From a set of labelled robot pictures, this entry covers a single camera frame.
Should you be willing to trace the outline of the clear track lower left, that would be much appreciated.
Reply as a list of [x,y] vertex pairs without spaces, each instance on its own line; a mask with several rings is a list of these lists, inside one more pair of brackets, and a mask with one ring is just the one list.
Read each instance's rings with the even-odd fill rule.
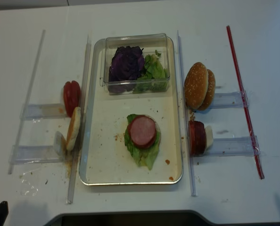
[[27,163],[55,163],[66,160],[63,152],[56,151],[51,145],[44,146],[16,146],[14,145],[9,163],[14,165]]

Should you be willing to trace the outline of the green lettuce in container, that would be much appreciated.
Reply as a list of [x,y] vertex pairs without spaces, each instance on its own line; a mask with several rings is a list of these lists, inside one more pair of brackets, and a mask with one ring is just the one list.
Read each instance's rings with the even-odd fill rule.
[[147,91],[159,92],[166,91],[168,82],[167,70],[160,63],[161,53],[155,50],[154,54],[145,56],[144,68],[141,71],[138,81],[145,81],[136,84],[133,93],[142,93]]

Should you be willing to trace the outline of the silver metal tray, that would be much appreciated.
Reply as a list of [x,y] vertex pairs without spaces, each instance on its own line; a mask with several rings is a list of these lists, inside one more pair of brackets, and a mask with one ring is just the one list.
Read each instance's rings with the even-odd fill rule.
[[[139,45],[145,53],[158,51],[168,56],[163,65],[170,75],[169,88],[164,92],[110,95],[103,85],[105,55],[113,55],[116,49],[106,49],[104,39],[95,44],[79,167],[80,179],[88,186],[174,184],[182,177],[174,44],[167,39],[141,41]],[[124,144],[127,117],[133,113],[152,117],[161,132],[152,169],[138,166]]]

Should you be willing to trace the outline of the purple cabbage leaf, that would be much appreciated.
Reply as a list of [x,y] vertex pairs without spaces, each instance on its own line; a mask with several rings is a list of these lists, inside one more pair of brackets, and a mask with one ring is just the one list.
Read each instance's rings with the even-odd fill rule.
[[144,63],[142,49],[139,46],[118,47],[109,67],[109,82],[138,79]]

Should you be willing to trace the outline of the pink ham slices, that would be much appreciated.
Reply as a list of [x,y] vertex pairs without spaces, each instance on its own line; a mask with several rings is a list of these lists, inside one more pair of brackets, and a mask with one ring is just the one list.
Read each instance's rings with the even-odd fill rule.
[[140,149],[147,149],[156,140],[156,123],[146,115],[137,115],[128,125],[132,143]]

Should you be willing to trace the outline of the clear track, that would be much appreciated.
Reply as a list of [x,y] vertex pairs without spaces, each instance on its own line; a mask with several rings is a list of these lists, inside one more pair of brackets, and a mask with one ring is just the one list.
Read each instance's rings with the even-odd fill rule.
[[256,136],[216,138],[205,156],[255,156],[260,154]]
[[51,145],[44,146],[16,146],[14,145],[9,163],[14,165],[27,163],[55,163],[66,160],[63,152],[56,151]]
[[215,93],[209,109],[248,107],[249,101],[245,91],[231,93]]
[[63,104],[29,104],[23,105],[20,113],[21,120],[60,119],[66,118]]

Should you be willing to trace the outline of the clear track upper left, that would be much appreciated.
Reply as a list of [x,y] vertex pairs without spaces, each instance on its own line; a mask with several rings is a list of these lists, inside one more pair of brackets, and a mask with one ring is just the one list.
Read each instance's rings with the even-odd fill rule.
[[63,104],[29,104],[23,105],[20,113],[21,120],[60,119],[66,118]]

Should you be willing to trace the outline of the clear track upper right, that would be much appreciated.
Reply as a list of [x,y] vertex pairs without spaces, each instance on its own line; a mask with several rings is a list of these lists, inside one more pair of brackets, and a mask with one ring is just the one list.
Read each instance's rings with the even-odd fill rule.
[[248,107],[249,101],[245,91],[231,93],[215,93],[209,109]]

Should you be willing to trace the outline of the clear plastic container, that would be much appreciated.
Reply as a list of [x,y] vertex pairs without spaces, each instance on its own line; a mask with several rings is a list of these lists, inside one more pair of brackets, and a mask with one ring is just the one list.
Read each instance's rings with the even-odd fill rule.
[[170,72],[169,72],[169,50],[168,50],[168,38],[166,34],[152,34],[152,35],[138,35],[138,36],[125,36],[125,37],[110,37],[106,38],[104,46],[104,74],[101,76],[100,84],[105,87],[106,91],[111,95],[128,94],[133,93],[133,90],[138,83],[145,81],[115,81],[109,82],[109,67],[111,61],[118,47],[135,47],[139,46],[142,49],[142,55],[145,58],[148,54],[154,54],[155,50],[161,53],[160,63],[163,68],[167,70],[169,86]]

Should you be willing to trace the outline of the clear rail far left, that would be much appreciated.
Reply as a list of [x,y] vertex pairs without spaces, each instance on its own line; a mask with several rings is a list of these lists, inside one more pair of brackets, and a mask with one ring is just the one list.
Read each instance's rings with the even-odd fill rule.
[[43,46],[43,43],[44,43],[45,34],[46,34],[46,30],[43,29],[42,33],[41,33],[41,39],[40,39],[40,43],[39,43],[38,50],[37,50],[37,53],[36,53],[34,65],[33,65],[33,70],[32,70],[32,74],[31,74],[31,78],[30,78],[30,82],[29,82],[29,87],[28,87],[27,94],[26,94],[26,97],[25,97],[25,102],[23,104],[21,115],[20,115],[20,123],[19,123],[19,128],[18,128],[18,132],[17,132],[17,136],[16,136],[16,141],[15,141],[15,144],[13,145],[12,155],[11,155],[10,160],[9,160],[9,168],[8,168],[8,174],[9,175],[12,174],[13,169],[14,169],[13,157],[16,155],[16,153],[18,151],[18,146],[19,146],[19,143],[20,143],[20,139],[21,139],[21,135],[22,135],[23,127],[24,127],[25,112],[26,112],[27,106],[28,106],[29,101],[30,101],[31,92],[32,92],[32,89],[33,89],[33,84],[34,84],[34,80],[35,80],[35,76],[36,76],[36,72],[37,72],[37,68],[38,68],[38,64],[39,64],[39,59],[40,59],[40,56],[41,56],[41,50],[42,50],[42,46]]

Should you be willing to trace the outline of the clear rail right of tray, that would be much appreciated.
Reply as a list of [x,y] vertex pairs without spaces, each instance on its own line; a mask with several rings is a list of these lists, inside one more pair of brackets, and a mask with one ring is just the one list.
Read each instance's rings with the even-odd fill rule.
[[187,164],[189,169],[189,182],[190,182],[190,195],[192,197],[197,196],[196,191],[196,182],[195,182],[195,175],[194,175],[194,167],[193,167],[193,158],[190,155],[190,139],[189,139],[189,132],[188,132],[188,111],[186,107],[186,100],[184,95],[184,69],[183,69],[183,59],[182,59],[182,48],[181,48],[181,37],[179,35],[179,31],[177,31],[177,44],[178,44],[178,60],[179,60],[179,70],[181,76],[181,96],[183,100],[182,108],[183,108],[183,116],[184,116],[184,127],[185,127],[185,137],[186,137],[186,156],[187,156]]

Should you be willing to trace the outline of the pale bun bottom slice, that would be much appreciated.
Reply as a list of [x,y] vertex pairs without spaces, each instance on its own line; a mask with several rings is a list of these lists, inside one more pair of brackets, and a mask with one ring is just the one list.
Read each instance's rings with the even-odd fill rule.
[[79,133],[80,124],[81,124],[81,108],[76,107],[73,111],[68,132],[67,132],[66,149],[68,152],[71,152],[74,148]]

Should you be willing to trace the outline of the rear sesame bun top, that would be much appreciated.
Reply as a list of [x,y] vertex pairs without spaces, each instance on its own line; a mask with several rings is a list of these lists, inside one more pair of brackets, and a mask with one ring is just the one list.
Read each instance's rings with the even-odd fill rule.
[[200,111],[206,110],[211,105],[215,94],[216,82],[215,82],[214,73],[209,69],[207,70],[207,72],[208,72],[208,89],[202,105],[198,108],[198,110]]

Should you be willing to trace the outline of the red plastic rail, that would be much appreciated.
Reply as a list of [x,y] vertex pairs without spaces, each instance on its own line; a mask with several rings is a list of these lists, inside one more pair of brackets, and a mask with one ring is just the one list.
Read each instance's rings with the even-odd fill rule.
[[237,80],[238,80],[239,90],[240,90],[240,93],[241,93],[241,99],[242,99],[242,102],[243,102],[243,109],[244,109],[245,116],[246,116],[249,136],[250,136],[250,139],[251,139],[251,146],[252,146],[253,151],[254,151],[255,165],[256,165],[256,169],[257,169],[257,173],[258,173],[259,178],[261,180],[263,180],[264,179],[264,172],[263,172],[262,164],[261,164],[261,161],[260,161],[260,148],[259,148],[257,137],[255,136],[255,133],[254,133],[254,130],[253,130],[251,117],[250,117],[250,113],[249,113],[249,108],[248,108],[249,107],[249,102],[248,102],[246,91],[245,91],[244,86],[243,86],[243,82],[242,82],[242,78],[241,78],[241,74],[240,74],[240,70],[239,70],[239,64],[238,64],[238,61],[237,61],[237,56],[236,56],[235,47],[234,47],[234,43],[233,43],[231,28],[230,28],[229,25],[226,26],[226,30],[227,30],[227,34],[228,34],[228,38],[229,38],[229,44],[230,44],[231,54],[232,54],[232,58],[233,58],[233,62],[234,62],[234,67],[235,67],[235,71],[236,71]]

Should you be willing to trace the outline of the front sesame bun top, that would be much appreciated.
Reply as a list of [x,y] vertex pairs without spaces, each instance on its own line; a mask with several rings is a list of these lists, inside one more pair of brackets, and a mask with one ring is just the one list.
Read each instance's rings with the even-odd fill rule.
[[198,109],[206,96],[208,90],[208,71],[206,66],[195,63],[189,70],[184,81],[184,95],[186,106],[193,110]]

